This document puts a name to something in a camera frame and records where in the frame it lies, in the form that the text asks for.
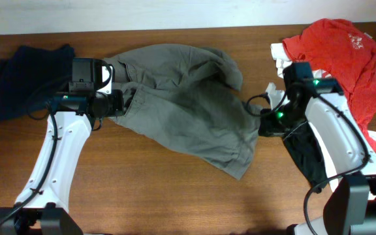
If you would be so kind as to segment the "grey cargo shorts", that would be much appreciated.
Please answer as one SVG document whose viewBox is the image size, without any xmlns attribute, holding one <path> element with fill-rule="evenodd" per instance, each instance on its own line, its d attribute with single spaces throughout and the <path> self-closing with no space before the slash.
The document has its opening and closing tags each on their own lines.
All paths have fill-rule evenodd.
<svg viewBox="0 0 376 235">
<path fill-rule="evenodd" d="M 242 178 L 255 155 L 260 120 L 237 96 L 243 76 L 235 60 L 215 48 L 155 44 L 107 62 L 123 92 L 116 124 Z"/>
</svg>

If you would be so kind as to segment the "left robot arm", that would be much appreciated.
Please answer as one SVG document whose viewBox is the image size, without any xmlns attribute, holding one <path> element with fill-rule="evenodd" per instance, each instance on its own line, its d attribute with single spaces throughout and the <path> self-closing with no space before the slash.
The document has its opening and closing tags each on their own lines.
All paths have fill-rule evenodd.
<svg viewBox="0 0 376 235">
<path fill-rule="evenodd" d="M 115 68 L 75 58 L 72 73 L 46 97 L 47 130 L 34 169 L 13 207 L 0 208 L 0 234 L 82 234 L 69 215 L 69 195 L 81 150 L 104 118 L 121 116 Z"/>
</svg>

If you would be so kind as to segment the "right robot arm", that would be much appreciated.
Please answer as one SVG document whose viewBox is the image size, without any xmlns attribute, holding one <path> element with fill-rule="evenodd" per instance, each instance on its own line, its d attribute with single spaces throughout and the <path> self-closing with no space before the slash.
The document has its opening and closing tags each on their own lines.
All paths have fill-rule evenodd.
<svg viewBox="0 0 376 235">
<path fill-rule="evenodd" d="M 286 91 L 261 112 L 259 134 L 288 137 L 308 124 L 320 146 L 327 179 L 334 181 L 322 217 L 305 215 L 287 234 L 376 234 L 376 153 L 352 117 L 335 78 L 314 78 L 309 63 L 283 70 Z"/>
</svg>

